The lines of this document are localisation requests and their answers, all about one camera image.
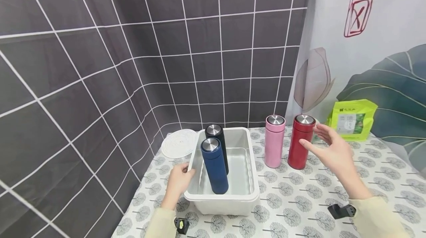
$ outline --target black thermos bottle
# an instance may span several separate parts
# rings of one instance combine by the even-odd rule
[[[212,124],[210,126],[208,126],[205,129],[205,134],[206,134],[206,138],[210,138],[210,137],[214,137],[216,139],[218,139],[222,145],[222,151],[223,151],[223,159],[225,161],[225,169],[226,169],[226,175],[228,175],[229,173],[229,168],[228,168],[228,157],[226,155],[226,145],[225,145],[225,136],[223,134],[223,129],[221,126],[217,125],[217,124]]]

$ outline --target green packaging bag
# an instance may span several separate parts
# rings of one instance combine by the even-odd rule
[[[333,111],[328,115],[327,125],[345,140],[367,140],[377,107],[366,99],[336,102]]]

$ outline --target pink thermos bottle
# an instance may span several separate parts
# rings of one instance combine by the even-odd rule
[[[270,168],[278,168],[283,153],[285,120],[279,115],[270,115],[265,125],[265,164]]]
[[[299,143],[300,139],[312,140],[314,134],[315,119],[309,115],[297,115],[293,121],[290,151],[288,152],[288,164],[296,170],[305,168],[308,159],[308,150]]]

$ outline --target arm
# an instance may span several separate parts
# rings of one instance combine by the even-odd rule
[[[174,224],[176,204],[195,174],[194,169],[188,172],[187,169],[188,163],[182,163],[176,165],[170,172],[165,197],[161,206],[154,211],[145,238],[174,238],[176,236]]]
[[[332,128],[317,125],[314,132],[328,143],[328,148],[318,148],[301,139],[299,142],[336,174],[356,209],[352,218],[363,238],[408,238],[398,218],[380,197],[374,197],[359,178],[352,160],[352,149]]]

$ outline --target red thermos bottle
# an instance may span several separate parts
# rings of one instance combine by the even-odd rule
[[[290,151],[288,152],[288,164],[296,170],[305,168],[308,159],[308,150],[299,143],[300,139],[312,140],[314,134],[315,119],[309,115],[297,115],[293,121]]]

